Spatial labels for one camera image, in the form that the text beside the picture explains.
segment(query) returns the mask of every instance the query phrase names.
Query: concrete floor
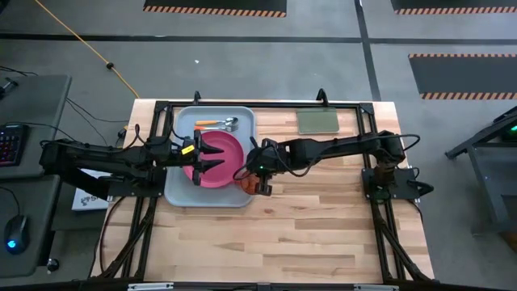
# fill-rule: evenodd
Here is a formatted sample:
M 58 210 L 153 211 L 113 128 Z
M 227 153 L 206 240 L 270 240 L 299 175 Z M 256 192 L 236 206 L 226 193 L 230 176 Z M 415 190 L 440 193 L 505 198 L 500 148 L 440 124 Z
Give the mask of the concrete floor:
M 423 197 L 422 211 L 436 278 L 452 284 L 517 289 L 517 255 L 498 236 L 470 234 L 472 226 L 488 220 L 488 212 L 468 158 L 452 162 L 443 155 L 516 103 L 421 100 L 407 59 L 409 53 L 515 53 L 517 46 L 439 45 L 443 39 L 515 40 L 515 14 L 399 16 L 389 0 L 363 0 L 370 37 L 425 43 L 373 44 L 376 80 L 369 80 L 363 45 L 344 43 L 361 37 L 353 0 L 288 0 L 286 19 L 144 13 L 141 0 L 44 3 L 77 32 L 89 35 L 296 36 L 342 42 L 289 43 L 273 38 L 271 42 L 91 44 L 116 64 L 144 98 L 192 97 L 198 90 L 213 98 L 313 99 L 323 87 L 333 100 L 372 100 L 370 81 L 376 81 L 381 99 L 396 103 L 402 132 L 422 136 L 408 158 L 411 165 L 420 167 L 420 179 L 435 186 L 433 193 Z M 32 0 L 18 0 L 0 15 L 1 32 L 59 34 L 65 30 Z M 96 116 L 128 119 L 132 94 L 82 44 L 49 40 L 2 40 L 1 44 L 0 64 L 39 74 L 70 74 L 71 99 Z M 118 124 L 94 124 L 109 143 L 115 142 Z M 65 109 L 60 127 L 82 141 L 102 142 L 70 108 Z M 93 230 L 64 232 L 53 254 L 68 266 L 89 267 L 97 235 Z M 0 280 L 0 285 L 80 279 L 88 269 L 63 268 L 51 276 L 40 272 L 30 278 Z

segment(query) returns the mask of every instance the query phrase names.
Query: gray tray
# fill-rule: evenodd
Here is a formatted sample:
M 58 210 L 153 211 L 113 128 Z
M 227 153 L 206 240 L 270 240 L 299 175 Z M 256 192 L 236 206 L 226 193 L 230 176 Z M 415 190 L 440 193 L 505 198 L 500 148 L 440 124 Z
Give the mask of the gray tray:
M 255 114 L 245 107 L 233 106 L 191 106 L 179 112 L 174 123 L 176 133 L 181 136 L 194 134 L 198 120 L 224 120 L 236 116 L 239 129 L 232 134 L 239 140 L 244 153 L 251 151 L 250 137 L 256 138 Z M 167 168 L 165 198 L 179 207 L 244 207 L 253 199 L 235 184 L 223 188 L 202 188 L 195 186 L 183 172 L 183 168 Z

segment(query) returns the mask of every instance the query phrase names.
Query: pink bowl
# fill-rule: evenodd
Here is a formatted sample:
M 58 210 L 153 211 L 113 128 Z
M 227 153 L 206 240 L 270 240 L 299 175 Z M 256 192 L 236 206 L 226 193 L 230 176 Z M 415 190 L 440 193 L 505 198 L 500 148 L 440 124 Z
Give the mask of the pink bowl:
M 222 159 L 225 160 L 221 165 L 201 174 L 201 187 L 219 188 L 233 182 L 233 173 L 244 163 L 244 150 L 241 143 L 232 134 L 214 130 L 202 133 L 203 141 L 211 146 L 222 149 L 224 153 L 220 154 L 201 154 L 204 160 Z M 183 167 L 185 175 L 188 179 L 192 179 L 192 170 L 194 167 Z

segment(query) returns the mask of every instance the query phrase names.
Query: orange striped tape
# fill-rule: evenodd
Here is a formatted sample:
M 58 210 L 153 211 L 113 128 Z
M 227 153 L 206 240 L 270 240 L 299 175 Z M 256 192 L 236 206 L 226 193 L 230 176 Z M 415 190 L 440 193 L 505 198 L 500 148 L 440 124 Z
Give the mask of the orange striped tape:
M 517 57 L 515 53 L 410 53 L 413 57 Z
M 423 93 L 420 98 L 425 100 L 511 100 L 517 99 L 517 93 Z
M 145 6 L 146 12 L 166 13 L 187 13 L 202 15 L 232 15 L 232 16 L 260 16 L 260 17 L 285 17 L 282 11 L 252 11 L 241 9 L 217 9 L 217 8 L 194 8 L 194 7 L 173 7 L 173 6 Z
M 410 8 L 395 10 L 398 15 L 450 15 L 478 13 L 515 13 L 517 7 L 456 7 L 456 8 Z

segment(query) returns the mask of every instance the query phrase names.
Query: computer mouse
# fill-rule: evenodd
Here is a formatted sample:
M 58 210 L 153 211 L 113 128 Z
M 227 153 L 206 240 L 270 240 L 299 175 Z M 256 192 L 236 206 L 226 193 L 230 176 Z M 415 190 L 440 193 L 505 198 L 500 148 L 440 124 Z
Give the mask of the computer mouse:
M 28 218 L 17 215 L 11 218 L 4 229 L 3 237 L 6 249 L 13 255 L 23 253 L 29 244 Z

